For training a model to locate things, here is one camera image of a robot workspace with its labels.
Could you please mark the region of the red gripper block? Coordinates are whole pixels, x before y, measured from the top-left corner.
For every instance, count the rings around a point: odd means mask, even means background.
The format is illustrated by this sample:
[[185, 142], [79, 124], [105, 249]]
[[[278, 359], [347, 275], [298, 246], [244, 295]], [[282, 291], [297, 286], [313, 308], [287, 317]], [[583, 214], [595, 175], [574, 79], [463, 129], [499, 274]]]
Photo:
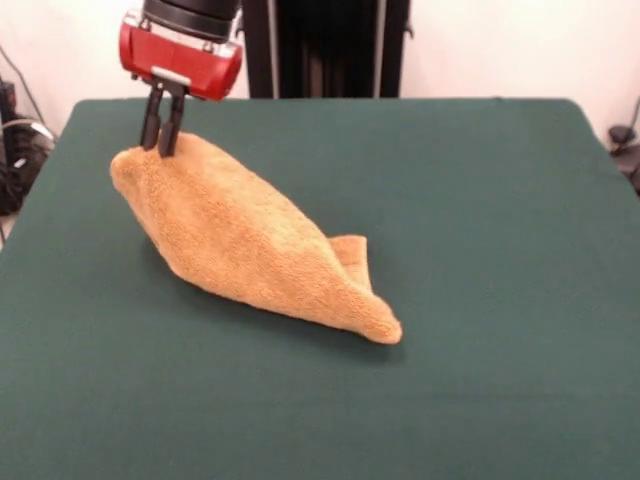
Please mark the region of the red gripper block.
[[[241, 70], [243, 47], [235, 41], [215, 43], [190, 37], [149, 20], [140, 10], [128, 10], [119, 33], [119, 57], [124, 70], [144, 81], [173, 82], [193, 97], [219, 101], [228, 96]], [[151, 150], [157, 143], [163, 86], [150, 84], [143, 117], [140, 146]], [[169, 118], [161, 129], [158, 152], [174, 155], [181, 128], [186, 90], [170, 91]]]

